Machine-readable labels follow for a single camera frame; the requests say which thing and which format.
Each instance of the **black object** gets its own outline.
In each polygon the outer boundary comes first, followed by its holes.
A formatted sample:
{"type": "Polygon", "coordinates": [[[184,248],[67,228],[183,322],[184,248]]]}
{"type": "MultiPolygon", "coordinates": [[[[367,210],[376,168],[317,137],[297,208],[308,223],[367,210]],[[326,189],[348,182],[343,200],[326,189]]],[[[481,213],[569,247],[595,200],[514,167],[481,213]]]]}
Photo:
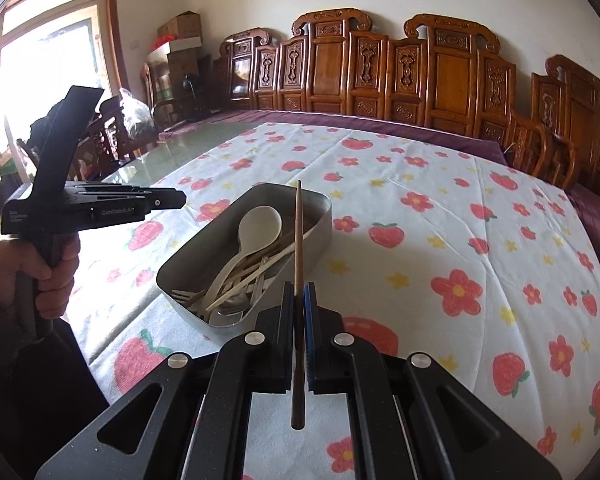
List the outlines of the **black object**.
{"type": "MultiPolygon", "coordinates": [[[[560,479],[432,358],[381,354],[318,306],[313,283],[304,298],[309,390],[347,395],[357,480],[560,479]]],[[[252,394],[290,388],[293,300],[285,283],[282,305],[259,313],[254,332],[216,354],[172,354],[36,480],[240,479],[252,394]]]]}
{"type": "MultiPolygon", "coordinates": [[[[75,149],[93,118],[102,89],[72,86],[56,113],[40,154],[33,186],[21,186],[2,210],[2,234],[31,242],[55,267],[65,241],[86,229],[144,219],[153,209],[179,209],[183,192],[101,182],[67,182],[75,149]]],[[[16,316],[35,339],[51,332],[50,320],[34,307],[38,285],[26,274],[16,277],[16,316]]]]}

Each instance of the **silver screw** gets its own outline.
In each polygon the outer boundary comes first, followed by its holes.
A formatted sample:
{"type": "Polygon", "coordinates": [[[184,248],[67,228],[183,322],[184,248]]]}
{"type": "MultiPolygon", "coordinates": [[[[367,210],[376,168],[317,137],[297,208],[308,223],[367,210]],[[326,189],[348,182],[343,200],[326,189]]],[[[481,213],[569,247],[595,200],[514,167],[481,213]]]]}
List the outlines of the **silver screw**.
{"type": "Polygon", "coordinates": [[[351,346],[355,340],[356,338],[354,338],[351,334],[347,334],[346,332],[340,332],[333,338],[333,342],[339,346],[351,346]]]}
{"type": "Polygon", "coordinates": [[[173,354],[167,359],[170,368],[183,368],[189,362],[189,358],[184,354],[173,354]]]}
{"type": "Polygon", "coordinates": [[[247,345],[261,345],[264,343],[264,334],[262,332],[249,332],[246,336],[244,336],[244,342],[247,345]]]}
{"type": "Polygon", "coordinates": [[[431,357],[426,354],[414,354],[411,356],[411,364],[416,368],[429,368],[431,366],[431,357]]]}

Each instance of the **finger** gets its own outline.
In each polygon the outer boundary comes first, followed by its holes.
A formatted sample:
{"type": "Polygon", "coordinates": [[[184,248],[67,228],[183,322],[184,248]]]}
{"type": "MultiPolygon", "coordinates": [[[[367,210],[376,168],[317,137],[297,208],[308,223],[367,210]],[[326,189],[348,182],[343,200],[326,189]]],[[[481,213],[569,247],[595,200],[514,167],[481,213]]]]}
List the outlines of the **finger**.
{"type": "Polygon", "coordinates": [[[60,308],[62,305],[69,301],[71,295],[71,289],[74,288],[74,280],[58,290],[50,290],[48,292],[42,292],[36,298],[36,308],[42,314],[47,310],[55,310],[60,308]]]}
{"type": "Polygon", "coordinates": [[[63,260],[73,260],[80,253],[80,237],[75,234],[62,249],[63,260]]]}
{"type": "Polygon", "coordinates": [[[36,280],[48,280],[52,275],[32,244],[15,239],[0,241],[0,275],[10,276],[19,270],[36,280]]]}
{"type": "Polygon", "coordinates": [[[45,310],[44,312],[40,312],[40,317],[43,319],[57,319],[61,317],[66,311],[67,303],[59,308],[55,308],[53,310],[45,310]]]}
{"type": "Polygon", "coordinates": [[[57,290],[68,285],[74,278],[75,271],[80,265],[80,259],[76,256],[73,260],[66,260],[53,270],[51,278],[38,282],[38,290],[57,290]]]}

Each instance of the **brown chopstick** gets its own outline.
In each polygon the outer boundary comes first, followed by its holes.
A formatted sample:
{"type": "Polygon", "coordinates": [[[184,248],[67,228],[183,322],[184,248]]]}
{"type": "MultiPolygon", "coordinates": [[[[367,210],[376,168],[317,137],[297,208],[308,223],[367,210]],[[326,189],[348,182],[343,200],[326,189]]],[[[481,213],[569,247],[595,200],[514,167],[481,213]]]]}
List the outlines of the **brown chopstick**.
{"type": "Polygon", "coordinates": [[[304,428],[304,276],[302,275],[302,184],[296,187],[296,252],[294,253],[294,366],[291,391],[291,427],[304,428]]]}

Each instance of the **human hand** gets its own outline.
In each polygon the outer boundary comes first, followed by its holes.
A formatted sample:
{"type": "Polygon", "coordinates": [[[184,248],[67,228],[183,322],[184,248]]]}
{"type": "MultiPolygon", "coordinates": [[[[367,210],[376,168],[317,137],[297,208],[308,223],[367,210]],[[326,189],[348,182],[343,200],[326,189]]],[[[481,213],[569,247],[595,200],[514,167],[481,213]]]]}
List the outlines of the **human hand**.
{"type": "Polygon", "coordinates": [[[62,316],[74,287],[74,274],[78,268],[80,238],[74,235],[62,250],[62,259],[51,269],[36,248],[23,240],[0,241],[0,306],[13,320],[15,317],[16,273],[23,271],[38,280],[40,294],[36,308],[44,319],[62,316]]]}

